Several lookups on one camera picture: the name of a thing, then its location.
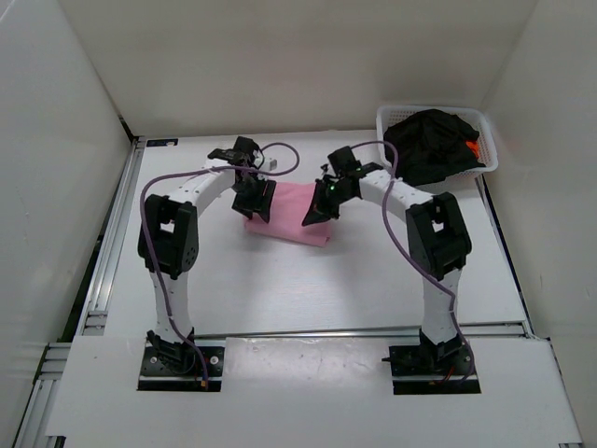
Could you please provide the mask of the pink t shirt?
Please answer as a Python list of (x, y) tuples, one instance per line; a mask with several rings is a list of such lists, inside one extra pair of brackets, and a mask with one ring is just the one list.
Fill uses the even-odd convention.
[(331, 224), (302, 226), (312, 202), (315, 184), (278, 182), (270, 209), (270, 222), (259, 216), (244, 220), (244, 228), (251, 233), (282, 239), (292, 243), (324, 247), (331, 237)]

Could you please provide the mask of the black t shirt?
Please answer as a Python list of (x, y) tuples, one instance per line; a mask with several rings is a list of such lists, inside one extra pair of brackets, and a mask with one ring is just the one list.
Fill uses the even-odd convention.
[(397, 154), (396, 177), (418, 187), (481, 167), (465, 144), (478, 138), (479, 133), (458, 116), (427, 109), (385, 131), (383, 140), (394, 147), (387, 147), (384, 154), (389, 162)]

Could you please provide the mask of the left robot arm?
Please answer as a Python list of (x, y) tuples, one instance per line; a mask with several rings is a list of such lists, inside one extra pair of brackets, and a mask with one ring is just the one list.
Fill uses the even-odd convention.
[[(163, 357), (182, 361), (196, 352), (188, 312), (187, 277), (199, 256), (199, 217), (223, 192), (235, 192), (232, 209), (248, 219), (270, 221), (276, 182), (267, 174), (276, 160), (252, 139), (239, 136), (229, 149), (217, 148), (193, 173), (163, 175), (142, 190), (141, 230), (137, 246), (156, 293), (156, 327), (147, 333)], [(162, 180), (184, 182), (168, 194), (149, 194)]]

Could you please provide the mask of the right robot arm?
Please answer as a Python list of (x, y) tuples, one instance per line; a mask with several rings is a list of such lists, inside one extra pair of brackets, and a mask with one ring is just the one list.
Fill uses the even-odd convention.
[(408, 244), (398, 250), (423, 277), (422, 351), (434, 363), (453, 356), (465, 345), (456, 296), (472, 250), (457, 200), (450, 193), (416, 189), (377, 162), (361, 162), (352, 147), (341, 147), (327, 159), (323, 176), (309, 185), (276, 183), (262, 149), (253, 141), (236, 142), (233, 210), (244, 215), (253, 233), (314, 246), (327, 243), (329, 221), (339, 218), (341, 205), (352, 199), (379, 205), (383, 217), (402, 219)]

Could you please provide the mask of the white plastic basket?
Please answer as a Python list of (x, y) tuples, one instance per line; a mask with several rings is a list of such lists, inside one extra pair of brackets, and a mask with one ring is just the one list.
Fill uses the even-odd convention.
[(497, 169), (498, 157), (491, 128), (485, 116), (475, 108), (440, 105), (381, 105), (377, 109), (376, 116), (377, 137), (381, 139), (390, 126), (427, 109), (437, 109), (451, 115), (456, 115), (479, 133), (477, 140), (479, 147), (478, 160), (482, 163), (482, 166), (449, 176), (447, 181), (465, 178), (474, 179), (479, 175), (493, 172)]

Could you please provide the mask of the blue table label sticker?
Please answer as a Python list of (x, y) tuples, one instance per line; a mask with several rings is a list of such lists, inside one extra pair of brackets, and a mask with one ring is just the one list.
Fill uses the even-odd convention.
[(177, 138), (149, 139), (146, 141), (146, 147), (175, 147), (177, 145)]

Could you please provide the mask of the orange garment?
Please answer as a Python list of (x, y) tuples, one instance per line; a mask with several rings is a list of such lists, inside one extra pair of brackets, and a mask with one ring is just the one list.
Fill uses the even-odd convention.
[(480, 147), (478, 141), (466, 140), (466, 146), (470, 149), (470, 151), (474, 154), (477, 161), (480, 161)]

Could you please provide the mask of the white front cover board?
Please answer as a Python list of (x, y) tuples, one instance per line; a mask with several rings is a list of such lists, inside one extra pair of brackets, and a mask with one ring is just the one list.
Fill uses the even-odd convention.
[(472, 341), (480, 391), (397, 396), (384, 340), (227, 343), (215, 393), (137, 387), (137, 339), (79, 337), (47, 432), (69, 447), (557, 447), (581, 440), (548, 343)]

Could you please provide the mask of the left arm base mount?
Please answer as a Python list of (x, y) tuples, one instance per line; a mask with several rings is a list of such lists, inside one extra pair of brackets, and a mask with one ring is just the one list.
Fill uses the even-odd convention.
[(137, 389), (152, 392), (220, 392), (225, 364), (224, 344), (208, 341), (199, 354), (187, 343), (146, 338)]

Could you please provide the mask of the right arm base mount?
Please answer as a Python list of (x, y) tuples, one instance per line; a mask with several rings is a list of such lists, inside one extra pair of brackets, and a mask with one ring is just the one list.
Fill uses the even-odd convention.
[(422, 344), (391, 345), (382, 362), (390, 366), (395, 396), (481, 393), (475, 359), (466, 344), (441, 360), (433, 359)]

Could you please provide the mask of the aluminium table frame rail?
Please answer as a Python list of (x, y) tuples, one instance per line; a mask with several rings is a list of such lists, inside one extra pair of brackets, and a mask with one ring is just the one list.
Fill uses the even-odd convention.
[(142, 136), (132, 140), (118, 188), (104, 219), (61, 338), (46, 343), (20, 421), (14, 447), (63, 447), (64, 436), (48, 436), (46, 428), (76, 336), (102, 336), (125, 238), (134, 189), (146, 147)]

